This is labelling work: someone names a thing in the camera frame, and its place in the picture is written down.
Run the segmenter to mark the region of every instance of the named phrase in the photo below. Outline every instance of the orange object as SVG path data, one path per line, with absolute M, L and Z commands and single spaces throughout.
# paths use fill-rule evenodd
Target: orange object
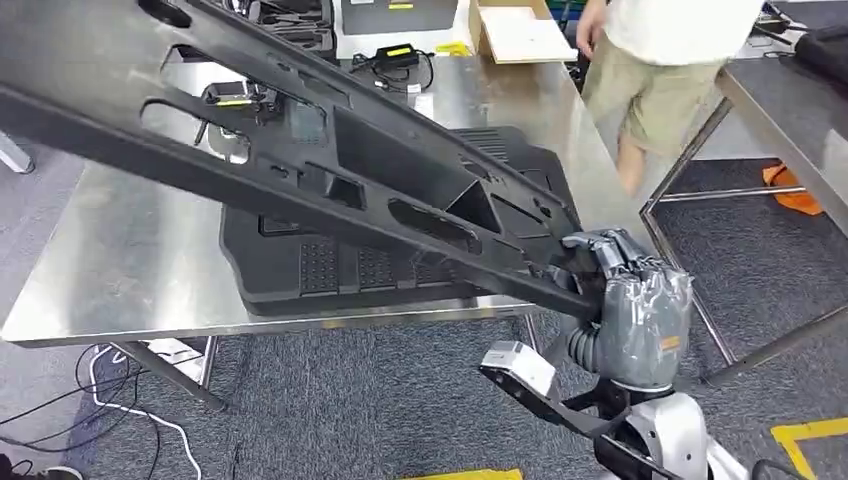
M 769 187 L 793 187 L 798 185 L 798 179 L 786 165 L 780 164 L 763 169 L 763 181 Z M 821 205 L 807 192 L 801 193 L 776 193 L 774 195 L 777 203 L 786 208 L 806 213 L 807 215 L 818 215 L 823 212 Z

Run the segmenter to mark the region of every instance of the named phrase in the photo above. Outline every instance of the electronic device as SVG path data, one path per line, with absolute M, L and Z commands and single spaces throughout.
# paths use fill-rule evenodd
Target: electronic device
M 795 60 L 848 91 L 848 25 L 812 30 L 795 43 Z
M 457 0 L 338 0 L 346 35 L 447 30 Z

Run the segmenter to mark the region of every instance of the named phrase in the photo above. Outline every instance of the power adapter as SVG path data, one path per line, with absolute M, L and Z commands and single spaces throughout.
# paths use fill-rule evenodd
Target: power adapter
M 377 49 L 374 63 L 382 70 L 397 70 L 418 65 L 418 52 L 409 43 Z

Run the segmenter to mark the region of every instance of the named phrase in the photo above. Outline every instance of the robot finger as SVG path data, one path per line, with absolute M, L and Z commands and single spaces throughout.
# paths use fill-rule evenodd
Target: robot finger
M 627 268 L 624 257 L 615 240 L 594 232 L 579 232 L 563 237 L 563 247 L 567 249 L 584 248 L 595 254 L 604 276 L 613 278 Z
M 636 243 L 636 240 L 633 239 L 630 233 L 623 228 L 606 230 L 601 235 L 615 240 L 618 249 L 621 250 L 624 256 L 624 261 L 627 263 L 636 262 L 639 259 L 648 257 L 647 252 L 645 252 L 642 246 Z

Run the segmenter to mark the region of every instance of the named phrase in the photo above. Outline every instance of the gray robot hand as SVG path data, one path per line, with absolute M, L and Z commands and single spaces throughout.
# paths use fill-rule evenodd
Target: gray robot hand
M 607 280 L 600 321 L 566 334 L 568 355 L 624 387 L 670 388 L 688 345 L 691 276 L 645 253 L 624 230 L 577 233 L 562 244 L 594 253 Z

